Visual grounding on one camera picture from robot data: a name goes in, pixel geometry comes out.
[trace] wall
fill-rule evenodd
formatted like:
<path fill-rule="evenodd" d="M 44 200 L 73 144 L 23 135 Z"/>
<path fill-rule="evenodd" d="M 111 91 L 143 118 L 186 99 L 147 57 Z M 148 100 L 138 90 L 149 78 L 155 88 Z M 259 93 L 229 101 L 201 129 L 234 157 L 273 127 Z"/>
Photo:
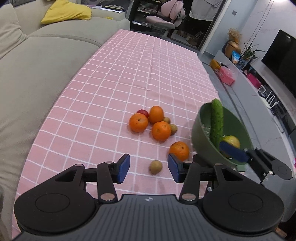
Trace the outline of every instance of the wall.
<path fill-rule="evenodd" d="M 296 38 L 296 6 L 289 0 L 259 0 L 242 30 L 242 39 L 267 51 L 279 29 Z M 261 62 L 264 54 L 258 52 L 256 56 L 260 58 L 251 65 L 273 89 L 296 125 L 296 99 Z"/>
<path fill-rule="evenodd" d="M 130 0 L 130 3 L 129 3 L 129 6 L 128 6 L 128 9 L 126 11 L 126 18 L 128 19 L 129 18 L 129 15 L 131 14 L 131 8 L 133 6 L 133 2 L 134 0 Z"/>
<path fill-rule="evenodd" d="M 235 28 L 241 31 L 256 3 L 257 0 L 232 0 L 205 51 L 216 55 L 228 40 L 228 29 Z"/>

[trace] sofa cushion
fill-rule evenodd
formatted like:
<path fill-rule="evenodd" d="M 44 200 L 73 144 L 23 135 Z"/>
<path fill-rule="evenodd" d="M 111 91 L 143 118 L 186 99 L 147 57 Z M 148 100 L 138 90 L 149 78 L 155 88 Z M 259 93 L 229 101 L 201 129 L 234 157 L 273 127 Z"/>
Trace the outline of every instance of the sofa cushion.
<path fill-rule="evenodd" d="M 70 19 L 90 20 L 91 9 L 87 6 L 72 3 L 69 0 L 56 0 L 47 10 L 42 24 L 50 24 Z"/>
<path fill-rule="evenodd" d="M 126 12 L 118 13 L 118 12 L 106 11 L 100 8 L 91 9 L 92 17 L 99 17 L 99 18 L 111 17 L 113 18 L 113 20 L 120 21 L 125 18 L 125 15 L 126 15 Z"/>
<path fill-rule="evenodd" d="M 119 29 L 129 30 L 128 19 L 115 21 L 92 17 L 89 21 L 68 20 L 38 29 L 31 36 L 55 36 L 86 41 L 101 47 Z"/>
<path fill-rule="evenodd" d="M 11 4 L 0 8 L 0 59 L 10 50 L 23 42 L 27 35 L 23 34 L 17 20 L 17 14 Z"/>
<path fill-rule="evenodd" d="M 7 0 L 5 4 L 11 4 L 13 7 L 17 7 L 17 6 L 20 6 L 20 5 L 23 5 L 25 3 L 28 3 L 28 2 L 33 2 L 33 1 L 36 1 L 36 0 Z"/>
<path fill-rule="evenodd" d="M 70 2 L 79 3 L 80 0 L 70 0 Z M 43 26 L 41 20 L 52 3 L 52 1 L 35 0 L 15 7 L 20 28 L 24 34 L 29 35 Z"/>
<path fill-rule="evenodd" d="M 31 37 L 0 60 L 1 219 L 9 235 L 18 181 L 38 130 L 68 82 L 97 49 L 79 40 Z"/>

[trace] black tv screen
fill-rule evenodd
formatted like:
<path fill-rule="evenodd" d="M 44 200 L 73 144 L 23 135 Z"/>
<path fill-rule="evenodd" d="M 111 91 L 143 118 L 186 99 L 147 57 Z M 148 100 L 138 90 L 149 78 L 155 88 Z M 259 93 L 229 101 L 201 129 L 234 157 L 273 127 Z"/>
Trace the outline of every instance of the black tv screen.
<path fill-rule="evenodd" d="M 262 62 L 296 97 L 296 39 L 280 30 Z"/>

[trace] cucumber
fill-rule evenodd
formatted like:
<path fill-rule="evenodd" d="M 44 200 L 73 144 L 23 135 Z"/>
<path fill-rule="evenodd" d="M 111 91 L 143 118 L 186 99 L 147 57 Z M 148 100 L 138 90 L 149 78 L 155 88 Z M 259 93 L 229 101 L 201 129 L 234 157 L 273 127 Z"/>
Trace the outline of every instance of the cucumber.
<path fill-rule="evenodd" d="M 212 100 L 210 140 L 219 150 L 223 136 L 223 107 L 218 99 Z"/>

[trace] blue gripper pad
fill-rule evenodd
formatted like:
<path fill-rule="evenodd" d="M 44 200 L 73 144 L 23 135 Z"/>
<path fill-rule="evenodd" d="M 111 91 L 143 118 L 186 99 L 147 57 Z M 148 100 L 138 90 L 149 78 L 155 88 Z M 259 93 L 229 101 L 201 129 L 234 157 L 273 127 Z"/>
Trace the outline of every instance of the blue gripper pad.
<path fill-rule="evenodd" d="M 249 156 L 243 150 L 240 150 L 225 141 L 220 142 L 220 151 L 224 151 L 226 154 L 242 163 L 247 163 L 249 160 Z"/>
<path fill-rule="evenodd" d="M 173 176 L 174 181 L 176 183 L 180 183 L 180 174 L 179 174 L 179 170 L 178 170 L 178 164 L 174 160 L 174 158 L 172 158 L 171 155 L 168 155 L 168 168 L 170 170 L 170 173 Z"/>
<path fill-rule="evenodd" d="M 124 154 L 118 162 L 122 162 L 120 164 L 120 167 L 119 167 L 119 172 L 118 172 L 118 175 L 117 175 L 117 182 L 118 183 L 123 183 L 125 177 L 126 177 L 126 174 L 128 173 L 128 170 L 129 170 L 129 167 L 130 167 L 130 163 L 131 163 L 131 158 L 130 158 L 130 155 L 128 154 Z"/>

